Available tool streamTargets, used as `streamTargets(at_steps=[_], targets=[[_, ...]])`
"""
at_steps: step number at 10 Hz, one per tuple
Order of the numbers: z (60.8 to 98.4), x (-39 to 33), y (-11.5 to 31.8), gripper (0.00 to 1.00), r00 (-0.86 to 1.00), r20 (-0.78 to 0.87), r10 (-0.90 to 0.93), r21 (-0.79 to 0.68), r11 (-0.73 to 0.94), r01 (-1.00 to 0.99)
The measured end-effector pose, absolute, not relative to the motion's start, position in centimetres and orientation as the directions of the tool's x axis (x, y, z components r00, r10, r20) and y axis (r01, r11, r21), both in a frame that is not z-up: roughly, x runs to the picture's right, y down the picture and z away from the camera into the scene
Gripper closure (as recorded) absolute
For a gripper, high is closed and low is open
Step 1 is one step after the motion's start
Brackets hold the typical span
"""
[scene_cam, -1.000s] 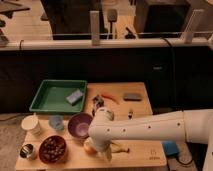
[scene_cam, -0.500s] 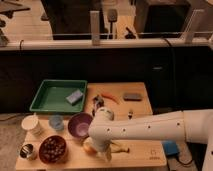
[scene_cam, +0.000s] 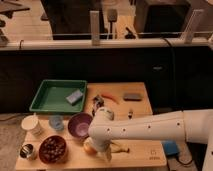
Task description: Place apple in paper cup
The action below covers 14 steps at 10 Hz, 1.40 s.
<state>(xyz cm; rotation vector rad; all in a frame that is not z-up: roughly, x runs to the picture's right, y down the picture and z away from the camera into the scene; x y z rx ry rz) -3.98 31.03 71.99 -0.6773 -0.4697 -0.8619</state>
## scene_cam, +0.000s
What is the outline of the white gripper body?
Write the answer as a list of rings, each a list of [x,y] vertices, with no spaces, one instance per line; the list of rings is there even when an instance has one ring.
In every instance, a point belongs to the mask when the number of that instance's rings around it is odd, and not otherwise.
[[[90,145],[92,146],[93,149],[95,149],[97,152],[101,153],[102,157],[106,161],[110,161],[112,159],[109,141],[101,141],[101,140],[90,139],[89,143],[90,143]]]

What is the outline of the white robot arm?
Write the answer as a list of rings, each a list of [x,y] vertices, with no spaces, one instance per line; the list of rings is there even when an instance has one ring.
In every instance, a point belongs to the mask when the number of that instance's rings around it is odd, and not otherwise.
[[[105,152],[111,140],[185,140],[206,144],[202,171],[213,171],[213,109],[184,110],[141,118],[115,120],[114,112],[100,107],[89,126],[91,146]]]

